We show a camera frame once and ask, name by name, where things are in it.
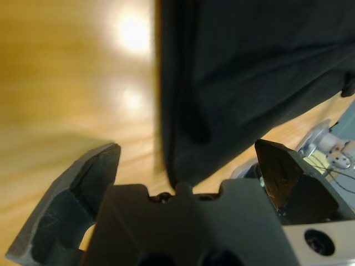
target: screw hole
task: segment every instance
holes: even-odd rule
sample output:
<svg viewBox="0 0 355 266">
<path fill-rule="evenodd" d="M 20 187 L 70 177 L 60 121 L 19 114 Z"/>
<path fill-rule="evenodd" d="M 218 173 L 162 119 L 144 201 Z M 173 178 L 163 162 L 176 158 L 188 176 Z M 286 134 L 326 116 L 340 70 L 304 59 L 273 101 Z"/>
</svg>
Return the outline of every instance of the screw hole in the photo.
<svg viewBox="0 0 355 266">
<path fill-rule="evenodd" d="M 209 253 L 202 266 L 242 266 L 240 260 L 228 250 Z"/>
<path fill-rule="evenodd" d="M 168 192 L 163 192 L 155 197 L 150 197 L 149 199 L 155 203 L 166 203 L 171 200 L 172 195 Z"/>
<path fill-rule="evenodd" d="M 199 200 L 201 201 L 213 201 L 214 198 L 211 195 L 203 194 L 199 196 Z"/>
<path fill-rule="evenodd" d="M 305 232 L 305 240 L 308 246 L 316 253 L 323 256 L 330 256 L 335 252 L 333 241 L 325 233 L 310 229 Z"/>
<path fill-rule="evenodd" d="M 174 262 L 166 255 L 150 254 L 138 266 L 174 266 Z"/>
</svg>

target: dark cloth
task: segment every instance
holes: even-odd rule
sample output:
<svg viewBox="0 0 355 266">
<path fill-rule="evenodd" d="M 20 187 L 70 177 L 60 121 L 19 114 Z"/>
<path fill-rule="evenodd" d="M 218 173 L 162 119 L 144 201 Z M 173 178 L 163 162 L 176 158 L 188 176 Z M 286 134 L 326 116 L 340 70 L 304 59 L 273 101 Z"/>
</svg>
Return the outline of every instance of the dark cloth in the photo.
<svg viewBox="0 0 355 266">
<path fill-rule="evenodd" d="M 354 92 L 353 0 L 162 0 L 161 18 L 173 186 L 197 184 L 273 127 Z"/>
</svg>

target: wooden floor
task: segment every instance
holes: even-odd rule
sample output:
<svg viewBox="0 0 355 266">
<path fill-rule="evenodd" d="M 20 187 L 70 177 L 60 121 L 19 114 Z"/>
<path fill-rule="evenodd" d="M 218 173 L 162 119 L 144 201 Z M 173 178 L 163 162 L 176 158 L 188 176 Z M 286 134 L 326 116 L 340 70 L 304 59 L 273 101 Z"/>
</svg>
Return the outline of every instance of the wooden floor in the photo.
<svg viewBox="0 0 355 266">
<path fill-rule="evenodd" d="M 5 0 L 0 8 L 0 265 L 49 187 L 88 149 L 122 146 L 117 183 L 171 191 L 161 161 L 152 0 Z M 273 129 L 295 147 L 354 98 L 338 96 Z M 196 191 L 217 191 L 245 151 Z"/>
</svg>

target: wooden surface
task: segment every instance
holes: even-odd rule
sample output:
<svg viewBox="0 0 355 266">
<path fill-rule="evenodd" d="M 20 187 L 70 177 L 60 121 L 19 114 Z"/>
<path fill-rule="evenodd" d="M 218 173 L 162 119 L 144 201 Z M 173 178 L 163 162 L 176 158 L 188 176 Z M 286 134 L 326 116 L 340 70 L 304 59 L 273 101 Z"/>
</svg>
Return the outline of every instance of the wooden surface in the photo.
<svg viewBox="0 0 355 266">
<path fill-rule="evenodd" d="M 87 150 L 122 146 L 117 183 L 171 191 L 161 161 L 155 7 L 149 0 L 3 0 L 0 8 L 0 265 L 49 187 Z M 336 121 L 338 96 L 273 129 L 293 148 L 315 124 Z M 253 148 L 195 191 L 217 191 Z"/>
</svg>

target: black fabric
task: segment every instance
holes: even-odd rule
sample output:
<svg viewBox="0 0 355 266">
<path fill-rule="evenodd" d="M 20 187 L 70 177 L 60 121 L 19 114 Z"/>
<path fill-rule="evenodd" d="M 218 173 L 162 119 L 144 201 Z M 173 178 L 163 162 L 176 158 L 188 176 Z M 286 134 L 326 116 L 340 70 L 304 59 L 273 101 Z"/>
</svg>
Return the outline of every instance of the black fabric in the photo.
<svg viewBox="0 0 355 266">
<path fill-rule="evenodd" d="M 353 0 L 161 1 L 170 182 L 195 185 L 284 123 L 354 91 Z"/>
</svg>

